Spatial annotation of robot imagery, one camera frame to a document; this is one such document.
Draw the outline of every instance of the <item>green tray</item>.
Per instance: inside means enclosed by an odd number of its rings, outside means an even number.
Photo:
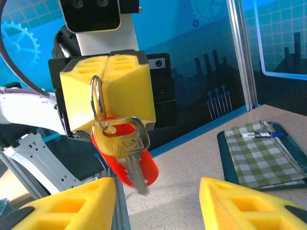
[[[270,121],[269,124],[272,124],[276,132],[284,132],[287,134],[286,130],[283,126],[277,122]],[[292,157],[304,168],[307,168],[307,156],[306,154],[299,148],[296,142],[291,138],[290,135],[285,136],[284,138],[280,138],[281,142],[290,152]],[[225,138],[224,131],[220,132],[217,135],[217,142],[220,149],[224,179],[234,184],[239,184],[238,177],[236,175],[235,167],[231,159],[231,155],[229,152],[228,144]],[[283,186],[276,186],[271,188],[257,188],[256,190],[259,191],[272,191],[272,190],[281,190],[281,189],[292,189],[292,188],[306,188],[307,187],[307,180],[305,179],[305,184],[295,184],[295,185],[283,185]]]

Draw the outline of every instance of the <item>marker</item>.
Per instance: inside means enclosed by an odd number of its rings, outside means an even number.
[[[255,132],[255,133],[241,133],[242,138],[283,138],[286,136],[282,132]]]

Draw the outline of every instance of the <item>metal key ring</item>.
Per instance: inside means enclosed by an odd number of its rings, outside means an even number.
[[[103,105],[102,105],[102,100],[101,100],[101,95],[102,95],[102,90],[100,86],[100,79],[97,75],[94,75],[91,79],[91,87],[90,87],[90,96],[91,96],[91,106],[92,106],[92,111],[94,114],[94,118],[96,121],[96,124],[99,126],[101,130],[107,130],[108,128],[108,122],[106,123],[106,126],[103,127],[98,119],[98,116],[96,114],[96,108],[95,108],[95,103],[94,103],[94,83],[96,82],[95,89],[96,89],[96,97],[98,99],[98,106],[99,106],[99,111],[103,115],[104,110],[103,110]]]

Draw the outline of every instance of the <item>white tabletop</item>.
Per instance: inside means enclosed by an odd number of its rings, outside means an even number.
[[[307,117],[263,105],[156,157],[160,174],[149,187],[148,196],[125,186],[131,229],[203,230],[200,179],[204,176],[224,179],[216,135],[227,128],[258,120],[279,122],[307,153]],[[268,193],[307,208],[307,189]]]

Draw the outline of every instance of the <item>green checkered cloth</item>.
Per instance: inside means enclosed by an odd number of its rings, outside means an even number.
[[[225,131],[225,138],[239,184],[263,188],[305,183],[303,172],[279,138],[243,139],[241,133],[275,132],[272,125],[257,121]]]

